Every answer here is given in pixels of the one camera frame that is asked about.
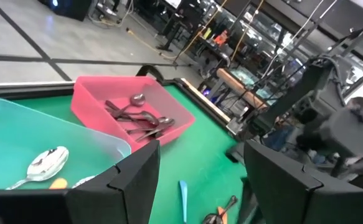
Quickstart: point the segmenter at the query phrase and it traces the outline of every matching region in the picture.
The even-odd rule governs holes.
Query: cable
[[[147,48],[155,51],[156,53],[158,53],[160,56],[167,58],[167,59],[172,59],[172,57],[167,56],[165,54],[162,54],[162,52],[156,50],[155,48],[151,47],[148,43],[146,43],[145,41],[141,40],[133,31],[131,31],[129,28],[126,28],[127,33],[131,34],[135,39],[137,39],[138,41],[140,41],[142,44],[144,44],[145,46],[147,46]]]
[[[88,15],[88,19],[90,20],[90,21],[92,21],[93,22],[93,24],[104,24],[104,25],[106,25],[106,29],[109,29],[109,27],[113,27],[113,26],[115,26],[115,24],[114,23],[112,23],[112,22],[107,22],[106,21],[106,19],[104,20],[100,20],[100,21],[97,21],[97,20],[95,20],[95,19],[93,19],[92,17],[91,17],[91,15]]]
[[[91,18],[88,18],[88,20],[90,20],[94,26],[101,28],[101,29],[110,29],[112,26],[112,24],[109,26],[107,24],[102,23],[101,21],[98,21],[98,22],[93,21],[93,19],[91,19]]]
[[[304,29],[304,27],[307,25],[307,23],[311,20],[311,18],[313,17],[314,13],[318,10],[318,8],[320,7],[320,5],[324,2],[324,0],[321,0],[321,2],[315,7],[314,11],[311,13],[311,15],[307,18],[307,21],[300,27],[300,29],[296,32],[296,34],[289,40],[289,42],[281,48],[281,51],[284,51],[284,49],[287,48],[287,46],[290,45],[290,43],[292,43],[292,41],[299,35],[299,33]],[[268,71],[271,69],[271,66],[273,65],[275,59],[279,56],[280,54],[276,54],[273,59],[271,60],[270,64],[268,65],[266,71],[263,74],[263,77],[266,77]]]
[[[134,17],[134,15],[130,14],[130,17],[136,21],[142,28],[144,28],[151,36],[155,37],[155,34],[152,34],[151,31],[137,18]]]
[[[260,2],[260,4],[257,6],[256,12],[258,12],[258,11],[260,10],[260,8],[262,7],[263,3],[264,3],[264,0],[262,0],[262,1]],[[253,14],[252,18],[250,19],[250,21],[249,21],[249,23],[248,23],[248,26],[246,27],[245,31],[243,32],[243,34],[242,34],[241,38],[239,39],[238,44],[237,44],[237,46],[235,47],[234,52],[232,53],[231,61],[233,61],[233,58],[235,57],[235,54],[237,53],[238,47],[239,47],[239,45],[241,44],[241,42],[242,42],[242,40],[243,40],[243,37],[244,37],[244,36],[245,36],[245,34],[247,33],[247,31],[248,31],[248,29],[249,29],[249,27],[250,27],[250,24],[253,22],[253,19],[254,19],[254,18],[255,18],[255,16],[257,15],[257,13],[256,13],[256,12]]]
[[[225,3],[227,3],[228,0],[225,0],[221,5],[220,5],[220,9],[223,8],[223,6],[225,5]],[[209,19],[209,21],[207,21],[207,23],[200,29],[200,31],[195,35],[195,37],[189,42],[189,45],[179,54],[179,57],[184,54],[185,52],[187,52],[187,50],[191,47],[191,45],[194,43],[194,41],[196,40],[196,38],[198,36],[200,36],[202,34],[202,31],[206,28],[207,25],[210,24],[210,22],[212,22],[212,20],[214,19],[214,17],[217,15],[217,13],[219,12],[219,8],[216,9],[216,11],[213,13],[212,17]]]
[[[341,71],[339,69],[339,66],[337,65],[337,62],[329,55],[320,55],[318,56],[319,59],[325,59],[329,62],[332,63],[333,67],[334,67],[334,70],[335,70],[335,74],[336,74],[336,88],[337,88],[337,95],[342,103],[343,106],[346,106],[346,102],[344,101],[344,97],[343,97],[343,94],[342,94],[342,84],[341,84],[341,77],[340,77],[340,74],[341,74]]]
[[[302,64],[302,66],[300,66],[298,69],[296,69],[296,71],[294,71],[291,75],[289,75],[286,80],[281,84],[279,85],[279,87],[276,89],[276,91],[274,91],[274,93],[272,95],[269,96],[269,98],[275,96],[281,89],[281,87],[287,83],[294,75],[297,74],[298,71],[300,71],[303,67],[307,66],[308,64],[311,63],[311,60],[308,60],[307,62],[305,62],[304,64]],[[263,105],[265,104],[265,101],[258,107],[258,108],[261,108]]]
[[[117,27],[121,27],[123,25],[123,21],[125,21],[125,19],[127,18],[128,15],[130,15],[131,13],[133,13],[134,11],[134,0],[131,0],[130,1],[130,5],[129,5],[129,8],[125,14],[125,16],[123,16],[123,18],[121,19],[121,22],[120,24],[116,24],[115,26]]]

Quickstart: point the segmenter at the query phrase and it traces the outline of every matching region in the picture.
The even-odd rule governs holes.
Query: blue plastic utensil
[[[180,189],[182,197],[182,217],[184,223],[187,223],[187,196],[188,196],[188,186],[183,180],[180,180]]]

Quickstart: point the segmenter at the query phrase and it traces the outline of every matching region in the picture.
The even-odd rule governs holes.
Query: orange object
[[[219,215],[224,211],[222,207],[217,207],[217,210],[219,211]],[[223,215],[223,224],[227,224],[227,212]]]
[[[49,189],[65,189],[68,186],[67,180],[64,178],[58,178],[54,182],[52,182]]]
[[[218,44],[219,46],[223,45],[225,43],[225,41],[227,41],[228,36],[227,36],[227,31],[223,31],[220,35],[218,35],[215,39],[214,42],[216,44]]]

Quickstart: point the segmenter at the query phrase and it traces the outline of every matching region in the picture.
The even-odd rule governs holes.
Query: floor tile line
[[[42,57],[0,55],[0,62],[47,62]]]
[[[151,62],[121,62],[121,61],[105,61],[105,60],[83,60],[83,59],[66,59],[66,58],[53,58],[55,63],[68,63],[68,64],[88,64],[88,65],[154,65],[163,67],[190,67],[190,65],[179,65],[174,63],[151,63]]]
[[[45,53],[43,51],[43,49],[37,45],[37,43],[31,38],[29,37],[29,35],[26,34],[25,31],[23,31],[18,24],[15,23],[15,21],[13,21],[1,8],[0,8],[0,16],[7,21],[7,23],[14,28],[19,35],[21,35],[21,37],[23,39],[26,40],[26,42],[31,45],[33,47],[33,49],[40,54],[40,56],[58,73],[58,75],[61,76],[61,78],[63,78],[65,81],[72,81],[72,79],[64,72],[61,70],[61,68],[56,65],[55,63],[53,63],[53,61],[51,61],[50,57],[47,55],[47,53]]]

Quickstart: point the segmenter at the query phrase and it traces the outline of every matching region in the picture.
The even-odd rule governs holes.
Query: plastic container
[[[71,187],[131,153],[122,139],[0,99],[0,189],[24,179],[29,164],[40,153],[57,146],[69,150],[64,168],[45,182],[26,183],[20,189],[48,189],[58,177],[66,179]]]
[[[136,142],[135,139],[144,133],[129,135],[125,130],[140,126],[132,122],[117,122],[105,109],[105,100],[123,108],[129,104],[130,96],[138,93],[144,94],[145,104],[140,108],[130,106],[127,112],[145,110],[157,118],[165,116],[176,122],[158,138],[161,145],[179,137],[195,121],[185,107],[150,77],[79,77],[75,83],[72,111],[86,127],[126,140],[131,152],[135,152],[147,144],[149,138]]]

